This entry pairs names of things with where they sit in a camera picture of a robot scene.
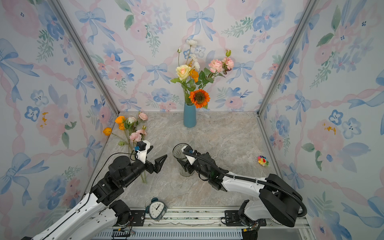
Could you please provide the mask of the pink carnation flower stem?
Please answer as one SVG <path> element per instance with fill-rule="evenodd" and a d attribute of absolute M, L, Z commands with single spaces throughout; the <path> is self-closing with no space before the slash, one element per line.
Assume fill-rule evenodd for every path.
<path fill-rule="evenodd" d="M 227 49 L 225 57 L 222 60 L 211 60 L 208 68 L 204 68 L 199 72 L 199 78 L 196 82 L 198 89 L 203 90 L 207 84 L 213 84 L 217 77 L 225 77 L 228 72 L 234 69 L 235 63 L 231 59 L 231 55 L 232 51 Z"/>

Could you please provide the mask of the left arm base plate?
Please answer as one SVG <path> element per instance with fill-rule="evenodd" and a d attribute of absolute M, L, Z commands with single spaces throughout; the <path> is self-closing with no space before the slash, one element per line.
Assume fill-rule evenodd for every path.
<path fill-rule="evenodd" d="M 116 226 L 143 227 L 146 219 L 145 210 L 131 210 L 118 215 Z"/>

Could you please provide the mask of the teal ceramic vase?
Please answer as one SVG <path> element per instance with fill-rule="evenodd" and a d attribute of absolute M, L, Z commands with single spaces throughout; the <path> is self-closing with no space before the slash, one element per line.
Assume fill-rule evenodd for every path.
<path fill-rule="evenodd" d="M 195 105 L 184 105 L 184 126 L 193 128 L 197 124 L 196 107 Z"/>

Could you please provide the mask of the orange sunflower stem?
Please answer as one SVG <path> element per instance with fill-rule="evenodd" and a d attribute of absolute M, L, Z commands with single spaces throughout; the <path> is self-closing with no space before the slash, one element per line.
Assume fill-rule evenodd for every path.
<path fill-rule="evenodd" d="M 208 103 L 211 100 L 210 95 L 202 89 L 198 89 L 196 91 L 191 92 L 189 99 L 197 109 L 207 109 Z"/>

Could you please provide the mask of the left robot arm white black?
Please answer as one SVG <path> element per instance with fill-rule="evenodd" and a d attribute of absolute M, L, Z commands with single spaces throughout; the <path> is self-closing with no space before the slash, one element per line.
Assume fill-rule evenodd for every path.
<path fill-rule="evenodd" d="M 68 213 L 53 225 L 33 237 L 34 240 L 92 239 L 95 235 L 114 225 L 125 228 L 133 220 L 129 206 L 119 196 L 143 172 L 159 173 L 167 155 L 147 160 L 153 149 L 131 153 L 115 153 L 105 176 L 94 182 L 91 191 Z"/>

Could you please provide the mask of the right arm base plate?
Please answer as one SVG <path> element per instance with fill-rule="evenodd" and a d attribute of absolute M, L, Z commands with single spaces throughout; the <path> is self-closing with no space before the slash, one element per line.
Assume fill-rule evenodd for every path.
<path fill-rule="evenodd" d="M 265 219 L 251 220 L 245 214 L 241 216 L 238 214 L 239 211 L 225 210 L 224 217 L 221 219 L 222 223 L 227 227 L 266 227 L 267 223 Z"/>

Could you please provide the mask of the orange ranunculus flower bunch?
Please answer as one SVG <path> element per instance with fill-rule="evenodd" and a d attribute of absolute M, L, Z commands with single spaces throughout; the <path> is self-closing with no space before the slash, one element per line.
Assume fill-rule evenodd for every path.
<path fill-rule="evenodd" d="M 118 127 L 118 129 L 124 134 L 124 138 L 119 136 L 118 134 L 115 134 L 113 132 L 113 128 L 107 127 L 103 130 L 103 134 L 107 137 L 110 135 L 118 138 L 124 145 L 133 144 L 135 140 L 131 137 L 132 133 L 134 132 L 134 128 L 136 126 L 137 119 L 135 117 L 124 117 L 119 116 L 115 119 L 115 125 Z"/>

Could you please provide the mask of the clear glass vase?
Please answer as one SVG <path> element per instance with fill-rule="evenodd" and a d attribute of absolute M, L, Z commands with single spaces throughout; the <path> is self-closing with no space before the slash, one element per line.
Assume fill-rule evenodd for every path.
<path fill-rule="evenodd" d="M 189 146 L 186 143 L 177 144 L 172 151 L 173 157 L 179 164 L 179 173 L 183 177 L 190 177 L 193 173 L 189 173 L 187 164 L 189 163 L 187 157 L 183 154 L 183 148 Z"/>

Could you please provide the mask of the orange poppy flower stem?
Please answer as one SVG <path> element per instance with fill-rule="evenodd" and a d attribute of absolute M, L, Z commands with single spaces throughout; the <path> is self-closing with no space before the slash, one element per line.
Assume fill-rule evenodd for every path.
<path fill-rule="evenodd" d="M 186 95 L 186 101 L 188 105 L 192 105 L 190 95 L 191 92 L 195 91 L 197 88 L 196 83 L 199 81 L 199 70 L 200 65 L 196 60 L 191 60 L 189 63 L 189 66 L 191 67 L 191 71 L 189 73 L 189 79 L 187 81 L 187 95 Z"/>

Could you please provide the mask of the white flower stem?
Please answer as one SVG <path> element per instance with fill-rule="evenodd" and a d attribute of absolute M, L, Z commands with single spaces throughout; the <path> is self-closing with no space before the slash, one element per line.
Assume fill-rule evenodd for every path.
<path fill-rule="evenodd" d="M 189 46 L 189 49 L 187 50 L 187 60 L 184 64 L 182 65 L 189 65 L 191 60 L 196 60 L 198 62 L 198 58 L 196 57 L 195 54 L 192 53 L 193 48 L 197 47 L 198 42 L 195 40 L 186 40 L 187 45 Z"/>

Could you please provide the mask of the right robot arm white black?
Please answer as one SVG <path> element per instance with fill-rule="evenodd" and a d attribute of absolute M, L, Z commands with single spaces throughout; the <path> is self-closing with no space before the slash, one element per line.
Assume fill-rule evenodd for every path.
<path fill-rule="evenodd" d="M 197 172 L 201 180 L 208 182 L 215 190 L 257 198 L 256 201 L 243 201 L 233 223 L 250 227 L 260 220 L 273 219 L 292 228 L 296 219 L 308 212 L 302 196 L 278 175 L 269 174 L 266 178 L 241 176 L 218 167 L 209 153 L 201 154 L 188 148 L 182 152 L 186 156 L 186 161 L 180 162 L 184 170 Z"/>

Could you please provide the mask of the cream yellow rose stem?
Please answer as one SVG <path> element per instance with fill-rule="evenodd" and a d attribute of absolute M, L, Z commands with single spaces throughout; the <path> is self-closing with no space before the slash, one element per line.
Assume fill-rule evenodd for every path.
<path fill-rule="evenodd" d="M 193 105 L 190 94 L 196 90 L 195 79 L 191 76 L 191 71 L 193 69 L 188 65 L 181 65 L 176 68 L 177 77 L 171 79 L 171 83 L 179 83 L 183 89 L 185 103 L 188 106 Z"/>

